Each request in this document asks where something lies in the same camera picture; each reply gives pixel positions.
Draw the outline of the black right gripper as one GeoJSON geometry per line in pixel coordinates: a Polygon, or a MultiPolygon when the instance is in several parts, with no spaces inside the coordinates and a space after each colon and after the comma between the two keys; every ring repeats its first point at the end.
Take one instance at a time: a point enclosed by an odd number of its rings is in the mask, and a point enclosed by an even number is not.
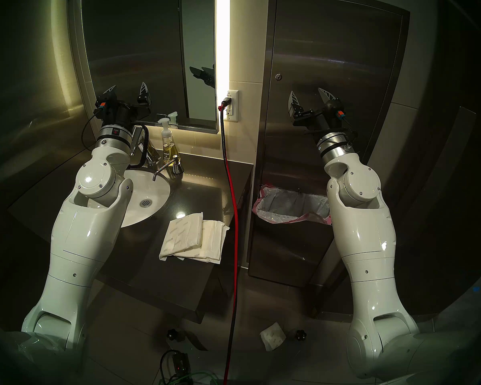
{"type": "Polygon", "coordinates": [[[293,126],[307,128],[307,134],[317,135],[319,138],[331,132],[352,133],[352,129],[342,126],[345,119],[344,104],[331,92],[323,88],[317,89],[324,103],[321,110],[304,110],[293,91],[290,91],[288,99],[288,112],[293,126]]]}

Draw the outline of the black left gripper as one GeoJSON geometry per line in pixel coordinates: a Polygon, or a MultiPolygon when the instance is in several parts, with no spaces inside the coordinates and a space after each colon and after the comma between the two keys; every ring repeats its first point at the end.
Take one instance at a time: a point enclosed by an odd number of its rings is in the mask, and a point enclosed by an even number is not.
{"type": "Polygon", "coordinates": [[[102,126],[133,128],[134,125],[143,125],[143,119],[151,114],[151,97],[145,82],[141,83],[137,103],[118,100],[116,85],[113,85],[97,97],[94,115],[102,121],[102,126]]]}

